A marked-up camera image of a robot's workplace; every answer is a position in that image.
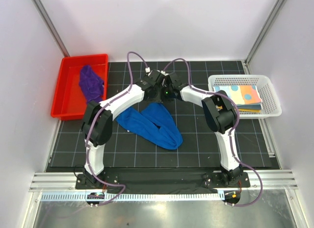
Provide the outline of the blue towel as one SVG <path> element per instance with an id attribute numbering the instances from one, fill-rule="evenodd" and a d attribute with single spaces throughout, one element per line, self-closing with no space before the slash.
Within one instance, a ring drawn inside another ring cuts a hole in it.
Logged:
<path id="1" fill-rule="evenodd" d="M 161 103 L 151 103 L 141 112 L 129 107 L 116 121 L 125 130 L 167 150 L 176 150 L 183 143 L 171 114 Z"/>

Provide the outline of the pastel striped towel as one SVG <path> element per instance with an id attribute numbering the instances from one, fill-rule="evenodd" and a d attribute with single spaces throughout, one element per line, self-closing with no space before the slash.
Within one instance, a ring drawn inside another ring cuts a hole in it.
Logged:
<path id="1" fill-rule="evenodd" d="M 213 86 L 215 92 L 224 91 L 237 105 L 262 103 L 255 85 Z"/>

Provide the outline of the yellow tiger hello towel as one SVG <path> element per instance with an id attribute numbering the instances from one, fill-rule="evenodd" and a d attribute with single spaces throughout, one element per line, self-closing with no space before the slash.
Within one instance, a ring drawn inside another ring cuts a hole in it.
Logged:
<path id="1" fill-rule="evenodd" d="M 237 105 L 239 111 L 244 112 L 253 112 L 253 113 L 260 113 L 262 111 L 262 105 L 258 104 L 247 104 L 247 105 Z"/>

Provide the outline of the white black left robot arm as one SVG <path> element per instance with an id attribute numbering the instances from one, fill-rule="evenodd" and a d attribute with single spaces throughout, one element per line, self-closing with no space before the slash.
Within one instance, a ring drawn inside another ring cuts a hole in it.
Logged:
<path id="1" fill-rule="evenodd" d="M 137 79 L 115 96 L 101 102 L 91 101 L 86 108 L 82 132 L 85 134 L 87 184 L 93 189 L 102 187 L 104 177 L 103 154 L 112 136 L 113 121 L 123 111 L 142 101 L 162 102 L 168 74 L 152 70 Z"/>

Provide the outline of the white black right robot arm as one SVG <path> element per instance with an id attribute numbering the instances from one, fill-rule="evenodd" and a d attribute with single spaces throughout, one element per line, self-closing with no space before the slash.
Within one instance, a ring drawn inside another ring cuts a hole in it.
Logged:
<path id="1" fill-rule="evenodd" d="M 214 132 L 220 152 L 221 181 L 227 187 L 238 183 L 243 168 L 236 152 L 235 126 L 239 116 L 224 91 L 209 92 L 182 83 L 175 73 L 161 72 L 164 81 L 162 94 L 203 108 L 206 123 Z"/>

